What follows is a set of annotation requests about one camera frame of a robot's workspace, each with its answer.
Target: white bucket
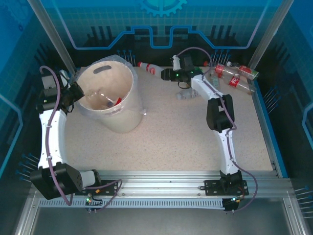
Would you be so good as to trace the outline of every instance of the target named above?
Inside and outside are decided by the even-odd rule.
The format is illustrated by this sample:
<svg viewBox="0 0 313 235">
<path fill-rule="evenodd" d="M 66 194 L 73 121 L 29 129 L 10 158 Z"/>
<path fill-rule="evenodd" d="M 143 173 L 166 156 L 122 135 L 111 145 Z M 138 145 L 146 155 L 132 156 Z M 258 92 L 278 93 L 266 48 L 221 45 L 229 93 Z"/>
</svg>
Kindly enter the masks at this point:
<svg viewBox="0 0 313 235">
<path fill-rule="evenodd" d="M 126 133 L 137 127 L 142 119 L 142 102 L 138 93 L 138 76 L 132 65 L 117 55 L 99 60 L 84 70 L 77 80 L 86 94 L 90 90 L 105 89 L 122 98 L 108 109 L 94 110 L 86 97 L 78 101 L 83 115 L 98 119 L 110 130 Z"/>
</svg>

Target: metal floor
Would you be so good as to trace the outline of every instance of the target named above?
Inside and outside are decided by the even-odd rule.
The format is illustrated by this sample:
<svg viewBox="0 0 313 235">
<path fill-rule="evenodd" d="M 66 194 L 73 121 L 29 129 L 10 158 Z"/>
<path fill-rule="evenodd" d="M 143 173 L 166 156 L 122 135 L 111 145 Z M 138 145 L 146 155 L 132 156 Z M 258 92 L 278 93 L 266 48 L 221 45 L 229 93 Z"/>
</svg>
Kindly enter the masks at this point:
<svg viewBox="0 0 313 235">
<path fill-rule="evenodd" d="M 280 199 L 257 199 L 235 214 L 206 209 L 39 208 L 33 235 L 289 235 Z"/>
</svg>

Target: red label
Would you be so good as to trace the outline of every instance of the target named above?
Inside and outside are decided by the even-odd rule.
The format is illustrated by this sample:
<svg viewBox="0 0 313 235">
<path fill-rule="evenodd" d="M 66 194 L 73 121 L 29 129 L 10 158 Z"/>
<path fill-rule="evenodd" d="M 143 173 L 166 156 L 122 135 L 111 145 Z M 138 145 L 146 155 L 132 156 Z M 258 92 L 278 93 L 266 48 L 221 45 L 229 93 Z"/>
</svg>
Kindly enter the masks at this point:
<svg viewBox="0 0 313 235">
<path fill-rule="evenodd" d="M 156 69 L 152 67 L 152 68 L 149 70 L 149 72 L 154 75 L 154 74 L 156 73 Z"/>
<path fill-rule="evenodd" d="M 250 73 L 250 74 L 252 73 L 252 70 L 248 68 L 247 66 L 240 66 L 239 70 Z"/>
<path fill-rule="evenodd" d="M 224 66 L 223 65 L 217 65 L 215 68 L 215 72 L 216 73 L 222 73 L 224 70 Z"/>
<path fill-rule="evenodd" d="M 236 87 L 239 83 L 240 79 L 238 77 L 232 77 L 230 82 L 229 82 L 229 85 L 232 86 L 232 87 Z"/>
<path fill-rule="evenodd" d="M 118 98 L 115 105 L 118 105 L 120 102 L 122 102 L 122 98 Z"/>
</svg>

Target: bottle label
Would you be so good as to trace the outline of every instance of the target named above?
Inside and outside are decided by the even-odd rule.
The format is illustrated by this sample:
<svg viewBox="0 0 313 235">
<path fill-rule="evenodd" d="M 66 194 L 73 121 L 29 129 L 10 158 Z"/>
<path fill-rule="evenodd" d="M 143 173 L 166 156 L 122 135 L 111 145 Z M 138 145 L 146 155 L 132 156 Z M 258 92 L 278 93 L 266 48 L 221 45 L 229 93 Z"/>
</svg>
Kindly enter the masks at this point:
<svg viewBox="0 0 313 235">
<path fill-rule="evenodd" d="M 247 66 L 240 66 L 239 70 L 250 73 L 250 74 L 252 73 L 252 70 L 248 68 Z"/>
<path fill-rule="evenodd" d="M 155 75 L 156 69 L 152 67 L 152 68 L 149 70 L 149 73 L 152 73 L 153 75 Z"/>
<path fill-rule="evenodd" d="M 229 82 L 229 85 L 232 86 L 232 87 L 236 87 L 239 83 L 240 79 L 238 77 L 232 77 L 230 82 Z"/>
<path fill-rule="evenodd" d="M 215 68 L 215 72 L 216 73 L 222 73 L 224 70 L 224 66 L 223 65 L 217 65 Z"/>
</svg>

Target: bucket handle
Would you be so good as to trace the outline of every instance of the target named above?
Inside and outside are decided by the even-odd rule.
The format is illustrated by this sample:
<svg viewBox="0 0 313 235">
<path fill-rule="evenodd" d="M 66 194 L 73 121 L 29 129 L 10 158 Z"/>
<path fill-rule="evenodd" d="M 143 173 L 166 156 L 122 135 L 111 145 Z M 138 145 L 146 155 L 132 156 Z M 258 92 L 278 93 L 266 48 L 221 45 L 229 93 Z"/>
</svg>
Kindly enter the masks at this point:
<svg viewBox="0 0 313 235">
<path fill-rule="evenodd" d="M 112 69 L 112 67 L 110 65 L 104 65 L 104 66 L 101 66 L 101 67 L 98 67 L 96 68 L 94 71 L 93 71 L 93 74 L 97 74 L 97 73 L 100 73 L 102 71 L 105 71 L 105 70 L 110 70 Z"/>
</svg>

